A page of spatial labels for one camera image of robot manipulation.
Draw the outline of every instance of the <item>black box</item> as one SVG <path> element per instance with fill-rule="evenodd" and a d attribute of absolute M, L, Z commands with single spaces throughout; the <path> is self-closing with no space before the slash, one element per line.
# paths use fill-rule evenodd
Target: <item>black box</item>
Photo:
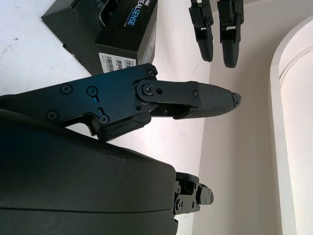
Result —
<path fill-rule="evenodd" d="M 92 75 L 153 61 L 157 0 L 56 0 L 42 19 Z"/>

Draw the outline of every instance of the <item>box label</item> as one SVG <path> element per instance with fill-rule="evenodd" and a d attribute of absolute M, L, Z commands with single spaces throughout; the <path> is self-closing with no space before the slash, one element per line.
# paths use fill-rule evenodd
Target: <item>box label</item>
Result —
<path fill-rule="evenodd" d="M 136 60 L 116 55 L 99 53 L 103 73 L 113 72 L 136 66 Z"/>
<path fill-rule="evenodd" d="M 142 8 L 149 7 L 149 6 L 150 6 L 150 0 L 139 0 L 136 6 L 134 6 L 134 8 L 131 9 L 129 16 L 124 23 L 124 27 L 126 26 L 134 27 L 134 25 L 136 24 L 140 16 Z"/>

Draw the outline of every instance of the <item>barcode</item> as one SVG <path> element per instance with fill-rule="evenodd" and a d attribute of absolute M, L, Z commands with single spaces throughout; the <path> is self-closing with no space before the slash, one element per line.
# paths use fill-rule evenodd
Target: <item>barcode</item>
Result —
<path fill-rule="evenodd" d="M 123 69 L 122 61 L 121 60 L 116 60 L 116 62 L 117 62 L 117 69 L 118 70 L 122 70 Z"/>
<path fill-rule="evenodd" d="M 126 60 L 126 67 L 130 68 L 132 66 L 132 62 L 129 60 Z"/>
<path fill-rule="evenodd" d="M 108 61 L 109 72 L 113 72 L 114 67 L 113 67 L 112 57 L 107 56 L 107 61 Z"/>

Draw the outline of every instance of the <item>robotic hand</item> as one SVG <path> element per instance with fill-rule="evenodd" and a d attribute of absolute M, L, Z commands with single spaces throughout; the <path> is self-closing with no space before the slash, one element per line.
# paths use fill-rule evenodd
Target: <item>robotic hand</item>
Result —
<path fill-rule="evenodd" d="M 220 0 L 218 9 L 224 63 L 226 67 L 234 68 L 237 65 L 239 55 L 241 25 L 244 23 L 244 2 L 243 0 Z M 202 58 L 212 62 L 213 35 L 211 26 L 214 21 L 210 1 L 202 0 L 202 3 L 198 3 L 197 0 L 191 0 L 189 12 Z"/>
<path fill-rule="evenodd" d="M 213 117 L 241 101 L 156 75 L 144 64 L 0 97 L 0 234 L 175 235 L 176 214 L 213 203 L 198 177 L 106 143 L 151 117 Z M 79 122 L 99 140 L 65 128 Z"/>

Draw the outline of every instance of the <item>black screw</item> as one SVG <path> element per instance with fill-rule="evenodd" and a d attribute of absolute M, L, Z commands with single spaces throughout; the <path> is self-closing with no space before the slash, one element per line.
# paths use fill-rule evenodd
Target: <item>black screw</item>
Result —
<path fill-rule="evenodd" d="M 237 16 L 237 17 L 236 17 L 236 25 L 237 25 L 237 26 L 240 26 L 240 24 L 241 24 L 241 17 L 240 17 L 240 16 Z"/>
<path fill-rule="evenodd" d="M 60 91 L 62 94 L 71 94 L 73 91 L 73 88 L 70 84 L 63 84 L 60 88 Z"/>
<path fill-rule="evenodd" d="M 59 118 L 58 112 L 51 110 L 47 113 L 47 118 L 51 121 L 56 121 Z"/>
<path fill-rule="evenodd" d="M 175 205 L 177 211 L 180 210 L 180 206 L 181 206 L 181 201 L 178 199 L 178 200 L 176 201 L 176 205 Z"/>
<path fill-rule="evenodd" d="M 143 85 L 142 90 L 146 95 L 152 95 L 154 92 L 154 88 L 151 84 Z"/>
<path fill-rule="evenodd" d="M 211 25 L 211 21 L 210 21 L 209 18 L 207 18 L 205 22 L 206 22 L 206 25 L 207 25 L 207 26 L 210 26 L 210 25 Z"/>
<path fill-rule="evenodd" d="M 156 72 L 153 69 L 148 69 L 147 70 L 147 74 L 149 77 L 153 77 L 156 75 Z"/>
<path fill-rule="evenodd" d="M 95 87 L 88 87 L 87 88 L 87 94 L 90 96 L 95 96 L 98 94 L 98 90 Z"/>
<path fill-rule="evenodd" d="M 101 115 L 99 121 L 101 124 L 105 125 L 109 122 L 109 117 L 107 115 Z"/>
<path fill-rule="evenodd" d="M 198 90 L 194 90 L 194 97 L 196 97 L 196 98 L 199 97 L 199 91 Z"/>

